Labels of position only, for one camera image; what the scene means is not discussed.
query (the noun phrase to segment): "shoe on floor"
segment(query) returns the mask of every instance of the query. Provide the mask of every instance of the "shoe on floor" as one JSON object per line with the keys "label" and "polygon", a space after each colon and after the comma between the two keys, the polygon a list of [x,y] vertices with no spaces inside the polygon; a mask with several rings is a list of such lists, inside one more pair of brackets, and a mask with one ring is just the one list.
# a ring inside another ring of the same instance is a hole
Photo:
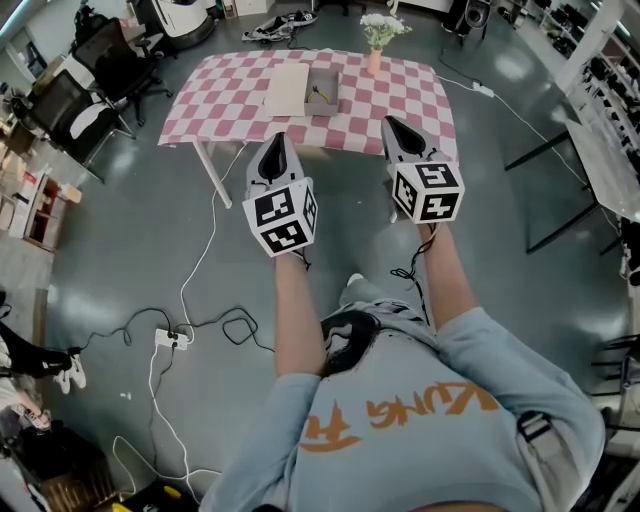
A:
{"label": "shoe on floor", "polygon": [[82,369],[82,363],[80,362],[80,354],[71,356],[71,368],[69,369],[69,376],[71,380],[76,383],[80,389],[87,385],[87,376]]}
{"label": "shoe on floor", "polygon": [[65,395],[69,394],[71,391],[71,378],[70,378],[70,370],[62,370],[58,375],[56,375],[53,380],[60,384],[60,389]]}
{"label": "shoe on floor", "polygon": [[364,279],[364,276],[362,274],[353,274],[347,281],[347,286],[349,286],[354,281],[357,281],[358,279]]}

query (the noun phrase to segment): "power strip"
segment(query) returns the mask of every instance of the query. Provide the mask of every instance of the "power strip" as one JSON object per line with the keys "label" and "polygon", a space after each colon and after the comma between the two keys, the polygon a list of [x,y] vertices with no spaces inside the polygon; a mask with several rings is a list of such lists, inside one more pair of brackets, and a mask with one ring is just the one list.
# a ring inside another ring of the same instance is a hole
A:
{"label": "power strip", "polygon": [[169,336],[169,331],[156,329],[156,345],[173,348],[175,344],[177,350],[187,350],[189,338],[186,334],[171,333],[171,336]]}
{"label": "power strip", "polygon": [[495,93],[492,89],[485,87],[484,85],[480,85],[478,82],[473,82],[473,90],[484,94],[485,96],[489,96],[489,98],[493,98]]}

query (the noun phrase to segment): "shoulder strap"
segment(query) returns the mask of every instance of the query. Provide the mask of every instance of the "shoulder strap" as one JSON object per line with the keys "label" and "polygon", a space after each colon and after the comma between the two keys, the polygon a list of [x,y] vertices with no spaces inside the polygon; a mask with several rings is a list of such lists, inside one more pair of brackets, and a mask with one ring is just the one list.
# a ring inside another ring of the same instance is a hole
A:
{"label": "shoulder strap", "polygon": [[544,512],[566,512],[588,485],[562,436],[564,428],[544,413],[518,419],[516,442],[538,489]]}

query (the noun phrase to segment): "cardboard box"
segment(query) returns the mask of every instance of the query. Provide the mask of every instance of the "cardboard box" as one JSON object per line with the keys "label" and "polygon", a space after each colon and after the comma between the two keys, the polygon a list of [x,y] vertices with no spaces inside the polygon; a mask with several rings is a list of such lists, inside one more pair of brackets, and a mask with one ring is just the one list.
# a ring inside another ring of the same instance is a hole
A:
{"label": "cardboard box", "polygon": [[[309,68],[305,90],[304,113],[307,116],[335,116],[338,113],[338,82],[340,73],[333,69]],[[313,92],[313,87],[329,98]]]}
{"label": "cardboard box", "polygon": [[269,81],[264,106],[268,116],[335,116],[339,73],[308,64],[277,65]]}

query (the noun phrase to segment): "white flower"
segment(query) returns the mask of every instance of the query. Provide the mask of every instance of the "white flower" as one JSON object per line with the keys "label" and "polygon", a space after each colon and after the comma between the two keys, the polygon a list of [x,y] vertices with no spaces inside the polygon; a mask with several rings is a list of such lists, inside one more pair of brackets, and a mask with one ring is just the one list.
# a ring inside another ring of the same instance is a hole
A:
{"label": "white flower", "polygon": [[404,25],[402,24],[402,20],[394,18],[392,16],[387,16],[385,20],[386,24],[389,25],[396,32],[403,32]]}
{"label": "white flower", "polygon": [[379,27],[384,25],[384,23],[385,23],[385,16],[383,16],[382,14],[365,14],[360,19],[361,25]]}

